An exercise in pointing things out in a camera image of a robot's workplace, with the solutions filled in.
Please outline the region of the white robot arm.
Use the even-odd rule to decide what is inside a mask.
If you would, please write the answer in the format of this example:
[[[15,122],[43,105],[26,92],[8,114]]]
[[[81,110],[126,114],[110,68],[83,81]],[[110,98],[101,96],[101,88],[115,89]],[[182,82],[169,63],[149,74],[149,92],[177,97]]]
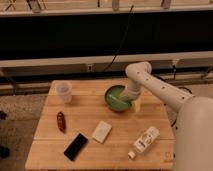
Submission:
[[[161,81],[151,70],[149,62],[128,65],[125,95],[136,100],[144,87],[177,113],[173,171],[213,171],[213,99]]]

